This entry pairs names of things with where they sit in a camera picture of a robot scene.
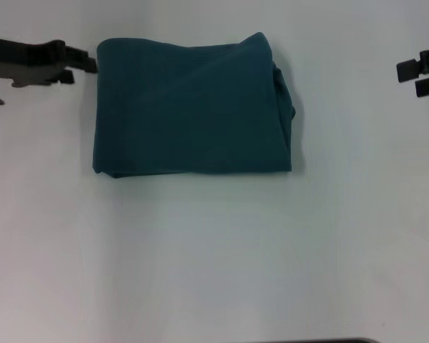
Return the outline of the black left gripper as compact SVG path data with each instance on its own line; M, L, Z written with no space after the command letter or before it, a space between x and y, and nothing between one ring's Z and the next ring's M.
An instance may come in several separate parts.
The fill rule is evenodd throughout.
M25 44L0 39L0 79L12 80L15 88L74 84L73 72L66 67L97 73L96 60L87 51L66 46L62 40Z

